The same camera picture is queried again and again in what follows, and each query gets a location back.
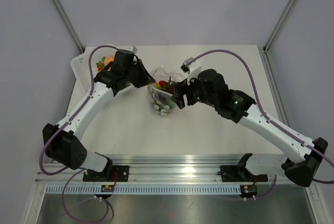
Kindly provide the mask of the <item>clear zip top bag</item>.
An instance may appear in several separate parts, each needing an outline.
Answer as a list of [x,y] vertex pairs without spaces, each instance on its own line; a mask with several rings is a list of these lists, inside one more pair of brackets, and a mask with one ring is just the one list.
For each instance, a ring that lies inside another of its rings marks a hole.
[[162,66],[151,71],[150,75],[156,81],[148,86],[150,104],[159,115],[167,116],[177,108],[172,96],[175,93],[175,84],[184,77],[179,73],[168,72]]

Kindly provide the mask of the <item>white plastic basket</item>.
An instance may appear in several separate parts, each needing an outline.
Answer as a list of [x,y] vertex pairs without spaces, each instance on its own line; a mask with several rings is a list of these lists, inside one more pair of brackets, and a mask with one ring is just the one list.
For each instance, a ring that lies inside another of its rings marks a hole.
[[80,84],[82,90],[87,92],[91,88],[91,76],[89,67],[91,67],[92,77],[95,78],[97,72],[96,62],[101,60],[104,56],[115,55],[116,49],[115,46],[112,47],[103,47],[96,50],[92,57],[90,57],[91,52],[97,48],[96,46],[86,47],[84,53],[73,58],[70,62],[71,68],[74,72],[74,75],[77,79],[77,82]]

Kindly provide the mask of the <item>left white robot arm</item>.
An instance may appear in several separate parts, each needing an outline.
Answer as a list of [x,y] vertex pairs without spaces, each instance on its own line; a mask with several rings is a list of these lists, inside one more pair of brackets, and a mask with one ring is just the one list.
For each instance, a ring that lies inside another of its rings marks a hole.
[[74,109],[55,125],[47,124],[42,131],[44,147],[39,157],[40,170],[49,176],[66,169],[94,171],[99,180],[112,177],[112,160],[87,150],[81,143],[87,127],[100,110],[117,94],[130,87],[141,88],[155,83],[138,56],[125,49],[116,49],[114,60],[93,74],[88,65],[90,88]]

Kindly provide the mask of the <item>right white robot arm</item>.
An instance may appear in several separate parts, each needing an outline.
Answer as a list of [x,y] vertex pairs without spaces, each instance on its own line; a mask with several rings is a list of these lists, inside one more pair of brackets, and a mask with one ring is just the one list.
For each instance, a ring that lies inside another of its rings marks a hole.
[[260,175],[286,176],[293,183],[309,187],[323,160],[328,142],[304,137],[260,109],[260,104],[246,93],[229,89],[221,74],[214,69],[191,70],[182,67],[188,77],[175,84],[173,101],[182,109],[197,102],[206,104],[222,118],[240,124],[262,136],[283,152],[283,164],[263,161],[247,153],[238,162],[236,171],[242,181]]

